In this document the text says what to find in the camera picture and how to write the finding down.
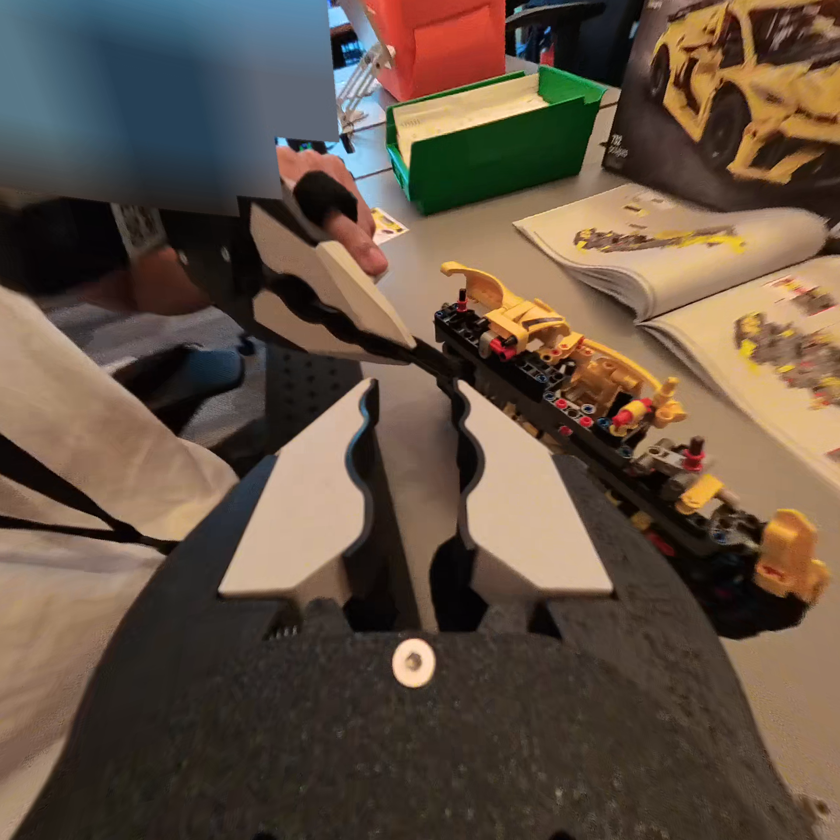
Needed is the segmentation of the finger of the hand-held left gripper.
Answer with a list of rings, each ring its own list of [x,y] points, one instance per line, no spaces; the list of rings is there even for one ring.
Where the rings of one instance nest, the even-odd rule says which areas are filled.
[[[337,360],[414,365],[437,380],[463,376],[463,365],[412,335],[383,336],[322,301],[296,276],[273,276],[254,297],[256,323],[294,348]]]
[[[295,276],[357,326],[393,338],[412,335],[347,249],[309,222],[297,203],[252,203],[249,235],[264,268],[264,287],[272,277]]]

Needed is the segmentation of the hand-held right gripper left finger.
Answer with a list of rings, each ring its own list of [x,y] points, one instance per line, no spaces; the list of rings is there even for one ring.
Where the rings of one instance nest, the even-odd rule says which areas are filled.
[[[353,462],[378,418],[365,378],[279,449],[217,589],[225,600],[352,597],[345,561],[371,530],[372,495]]]

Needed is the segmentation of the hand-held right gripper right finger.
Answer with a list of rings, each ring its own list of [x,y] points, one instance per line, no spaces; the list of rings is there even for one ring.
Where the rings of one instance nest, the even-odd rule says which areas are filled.
[[[608,597],[613,582],[550,450],[471,385],[457,381],[457,421],[476,469],[458,530],[474,554],[471,588],[485,602]]]

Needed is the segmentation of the yellow black brick car model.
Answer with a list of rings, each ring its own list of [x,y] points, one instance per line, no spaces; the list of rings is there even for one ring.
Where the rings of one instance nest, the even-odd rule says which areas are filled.
[[[463,279],[457,299],[434,315],[436,341],[457,372],[531,435],[583,462],[719,636],[802,622],[831,579],[815,556],[815,527],[792,509],[754,516],[710,472],[704,437],[666,435],[687,416],[678,379],[658,380],[483,270],[452,260],[440,270]]]

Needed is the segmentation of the grey desk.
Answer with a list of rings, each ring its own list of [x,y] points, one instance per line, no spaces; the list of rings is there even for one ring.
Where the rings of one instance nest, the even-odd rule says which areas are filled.
[[[605,94],[576,177],[429,217],[405,199],[385,167],[384,125],[360,132],[356,152],[347,159],[359,176],[360,194],[409,228],[384,244],[390,270],[379,288],[410,330],[428,342],[434,335],[433,308],[451,301],[457,288],[439,272],[447,260],[485,270],[517,293],[548,302],[574,329],[621,351],[657,378],[679,378],[677,396],[689,414],[678,425],[679,438],[705,435],[712,474],[739,494],[745,508],[761,517],[793,508],[818,527],[816,556],[833,575],[818,605],[796,628],[721,644],[776,769],[794,797],[804,797],[808,812],[823,814],[816,826],[819,836],[838,838],[838,498],[789,450],[634,327],[628,310],[568,277],[513,226],[523,217],[621,184],[601,168],[602,143],[611,134],[619,96],[616,88]],[[418,622],[434,632],[428,570],[437,546],[454,534],[457,519],[457,437],[449,403],[434,380],[416,368],[363,363],[362,370],[380,382],[376,433]]]

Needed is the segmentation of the person's left hand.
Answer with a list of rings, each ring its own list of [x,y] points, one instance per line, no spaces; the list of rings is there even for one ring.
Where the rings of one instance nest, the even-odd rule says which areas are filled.
[[[347,249],[370,277],[379,277],[387,259],[374,242],[375,221],[345,163],[332,154],[276,147],[280,177],[304,216]]]

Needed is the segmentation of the green plastic bin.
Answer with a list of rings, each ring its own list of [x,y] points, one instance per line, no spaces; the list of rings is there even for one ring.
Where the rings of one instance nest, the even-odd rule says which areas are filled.
[[[546,108],[415,142],[405,165],[396,144],[397,108],[530,75],[539,77]],[[602,84],[549,66],[512,72],[391,106],[385,150],[405,198],[420,214],[437,214],[578,175],[605,93]]]

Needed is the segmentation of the stack of white papers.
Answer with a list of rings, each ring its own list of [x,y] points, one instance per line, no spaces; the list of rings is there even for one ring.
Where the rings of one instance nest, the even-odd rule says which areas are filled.
[[[523,76],[415,103],[394,112],[396,144],[406,166],[415,142],[515,117],[549,105],[539,94],[539,77]]]

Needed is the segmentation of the white metal stand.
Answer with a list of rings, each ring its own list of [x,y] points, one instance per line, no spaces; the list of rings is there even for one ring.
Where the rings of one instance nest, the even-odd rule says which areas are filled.
[[[382,24],[370,2],[338,1],[339,8],[360,43],[363,54],[336,97],[339,141],[347,154],[354,152],[353,137],[358,123],[366,117],[361,109],[385,69],[392,69],[396,50],[382,36]]]

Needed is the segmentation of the person in beige shirt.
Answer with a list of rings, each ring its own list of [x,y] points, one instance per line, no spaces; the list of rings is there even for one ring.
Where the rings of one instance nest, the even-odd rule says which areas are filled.
[[[238,481],[7,289],[1,368],[2,435],[142,535],[184,539]],[[10,838],[112,632],[163,559],[139,545],[5,529],[1,554],[1,823]]]

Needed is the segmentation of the red plastic bin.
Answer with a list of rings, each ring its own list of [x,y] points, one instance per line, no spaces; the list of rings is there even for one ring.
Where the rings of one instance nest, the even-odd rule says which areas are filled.
[[[374,29],[394,48],[379,75],[399,102],[506,72],[506,2],[368,1]]]

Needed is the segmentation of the open instruction booklet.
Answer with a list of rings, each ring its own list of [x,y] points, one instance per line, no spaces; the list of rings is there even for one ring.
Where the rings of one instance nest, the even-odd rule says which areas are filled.
[[[514,227],[838,484],[839,258],[799,208],[713,213],[636,184]]]

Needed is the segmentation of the dark toy car set box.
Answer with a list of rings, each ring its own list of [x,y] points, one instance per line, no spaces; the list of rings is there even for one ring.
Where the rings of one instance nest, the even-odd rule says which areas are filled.
[[[646,2],[602,167],[722,212],[838,225],[838,2]]]

